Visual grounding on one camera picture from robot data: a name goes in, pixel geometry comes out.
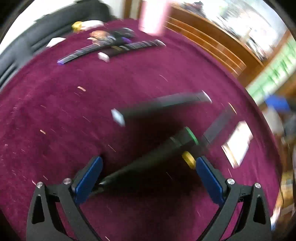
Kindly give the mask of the pink thermos cup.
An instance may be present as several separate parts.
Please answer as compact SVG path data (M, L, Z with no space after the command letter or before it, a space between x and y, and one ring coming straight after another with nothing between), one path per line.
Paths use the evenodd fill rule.
M161 36L171 7L170 3L171 1L162 0L142 1L139 30L151 36Z

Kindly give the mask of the black pens on cloth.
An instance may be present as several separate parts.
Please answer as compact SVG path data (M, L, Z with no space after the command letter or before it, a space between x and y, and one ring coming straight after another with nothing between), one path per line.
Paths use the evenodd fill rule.
M166 45L159 39L134 42L134 37L134 30L127 27L110 31L94 31L91 33L91 38L94 39L91 45L85 46L62 57L57 63L64 65L93 52L98 53L98 58L100 60L109 62L110 58L130 51L152 47L164 47Z

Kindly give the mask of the yellow toy on sofa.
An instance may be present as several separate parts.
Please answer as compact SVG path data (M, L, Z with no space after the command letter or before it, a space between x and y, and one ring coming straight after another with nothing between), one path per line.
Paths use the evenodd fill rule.
M77 21L75 23L72 24L72 30L74 33L80 32L82 28L82 22L81 21Z

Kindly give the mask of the black marker yellow cap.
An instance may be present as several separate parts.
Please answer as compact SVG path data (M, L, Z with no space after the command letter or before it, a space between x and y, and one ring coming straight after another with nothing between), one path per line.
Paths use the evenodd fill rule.
M190 169L192 170L196 169L196 160L188 151L185 151L184 153L182 153L182 158L190 167Z

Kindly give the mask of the wooden cabinet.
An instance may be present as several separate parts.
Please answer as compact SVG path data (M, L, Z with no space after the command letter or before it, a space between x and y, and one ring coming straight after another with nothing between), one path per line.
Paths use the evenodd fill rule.
M273 52L267 59L260 60L244 42L231 36L209 20L182 9L176 4L169 4L165 27L183 35L207 51L244 87L267 70L271 61L292 36L290 30L286 30L280 42L272 48Z

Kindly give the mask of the maroon velvet tablecloth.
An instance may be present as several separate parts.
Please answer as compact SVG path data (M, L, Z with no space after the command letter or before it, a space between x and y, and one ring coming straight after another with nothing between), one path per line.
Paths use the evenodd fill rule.
M66 64L73 34L1 92L1 240L271 240L280 157L253 98L166 29Z

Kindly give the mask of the black leather sofa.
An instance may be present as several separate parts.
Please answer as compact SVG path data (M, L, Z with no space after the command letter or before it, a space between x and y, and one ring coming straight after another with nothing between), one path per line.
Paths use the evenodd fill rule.
M106 23L114 19L110 6L101 1L75 1L39 18L1 53L1 89L24 65L42 52L51 39L69 35L74 22L99 20Z

